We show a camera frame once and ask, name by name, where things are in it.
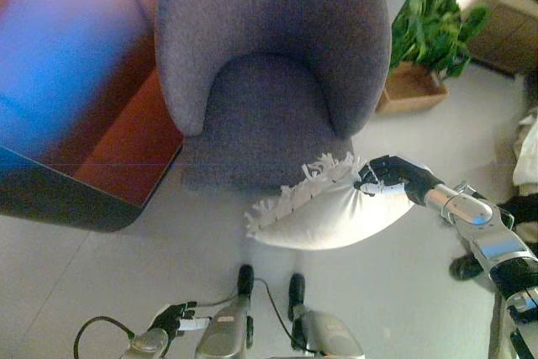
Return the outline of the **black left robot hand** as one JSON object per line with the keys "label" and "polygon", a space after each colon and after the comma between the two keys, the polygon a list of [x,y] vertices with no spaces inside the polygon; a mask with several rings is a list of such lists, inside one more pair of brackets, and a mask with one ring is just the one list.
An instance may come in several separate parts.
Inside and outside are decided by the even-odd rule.
{"label": "black left robot hand", "polygon": [[203,330],[209,325],[210,318],[196,317],[197,306],[195,301],[168,305],[153,319],[148,330],[162,330],[169,341],[187,331]]}

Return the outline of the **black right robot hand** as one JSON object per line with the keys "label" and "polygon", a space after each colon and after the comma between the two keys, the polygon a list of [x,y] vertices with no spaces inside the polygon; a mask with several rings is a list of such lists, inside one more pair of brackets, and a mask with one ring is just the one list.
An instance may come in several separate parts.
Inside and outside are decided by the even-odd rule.
{"label": "black right robot hand", "polygon": [[358,172],[359,179],[354,188],[368,195],[366,185],[392,187],[403,184],[408,199],[418,205],[425,206],[427,192],[438,184],[444,184],[428,167],[418,166],[399,156],[381,156],[367,162]]}

